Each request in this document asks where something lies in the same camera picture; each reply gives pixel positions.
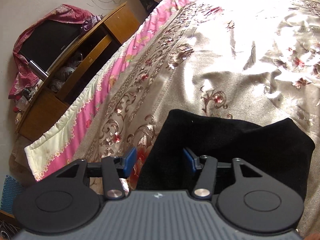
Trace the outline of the floral satin bedspread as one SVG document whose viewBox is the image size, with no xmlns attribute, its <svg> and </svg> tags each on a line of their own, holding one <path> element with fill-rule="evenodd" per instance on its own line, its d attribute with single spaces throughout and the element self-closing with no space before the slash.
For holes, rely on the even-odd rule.
<svg viewBox="0 0 320 240">
<path fill-rule="evenodd" d="M 135 147 L 125 184 L 137 189 L 174 109 L 263 127 L 291 119 L 315 144 L 298 230 L 319 232 L 319 0 L 163 0 L 25 148 L 33 176 Z"/>
</svg>

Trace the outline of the pink floral cloth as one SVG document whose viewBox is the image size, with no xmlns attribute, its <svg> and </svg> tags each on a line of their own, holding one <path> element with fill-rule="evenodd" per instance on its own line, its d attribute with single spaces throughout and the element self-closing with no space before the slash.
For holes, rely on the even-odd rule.
<svg viewBox="0 0 320 240">
<path fill-rule="evenodd" d="M 8 98 L 14 99 L 26 88 L 34 87 L 40 77 L 29 67 L 33 61 L 46 72 L 58 56 L 78 36 L 84 35 L 102 19 L 88 10 L 62 4 L 38 20 L 17 38 L 12 55 L 17 66 Z"/>
</svg>

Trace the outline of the black television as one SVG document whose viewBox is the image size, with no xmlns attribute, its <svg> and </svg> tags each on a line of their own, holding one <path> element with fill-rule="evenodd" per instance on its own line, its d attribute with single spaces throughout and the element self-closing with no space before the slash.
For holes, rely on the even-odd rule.
<svg viewBox="0 0 320 240">
<path fill-rule="evenodd" d="M 22 43 L 18 53 L 26 58 L 31 71 L 45 80 L 47 70 L 80 35 L 80 31 L 80 24 L 45 20 Z"/>
</svg>

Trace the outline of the wooden cabinet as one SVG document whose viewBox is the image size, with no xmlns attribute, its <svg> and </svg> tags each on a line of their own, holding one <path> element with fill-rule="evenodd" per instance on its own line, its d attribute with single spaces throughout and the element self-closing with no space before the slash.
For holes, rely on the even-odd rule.
<svg viewBox="0 0 320 240">
<path fill-rule="evenodd" d="M 30 141 L 39 139 L 139 26 L 129 6 L 123 3 L 75 39 L 49 68 L 48 77 L 26 109 L 17 115 L 16 133 Z"/>
</svg>

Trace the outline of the black pants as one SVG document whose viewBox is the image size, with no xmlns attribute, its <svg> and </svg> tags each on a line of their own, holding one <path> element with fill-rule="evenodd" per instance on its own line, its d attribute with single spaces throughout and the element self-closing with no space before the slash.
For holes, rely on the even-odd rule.
<svg viewBox="0 0 320 240">
<path fill-rule="evenodd" d="M 306 197 L 315 144 L 289 118 L 263 127 L 174 109 L 146 158 L 136 188 L 192 190 L 197 178 L 185 158 L 186 148 L 224 163 L 244 159 Z"/>
</svg>

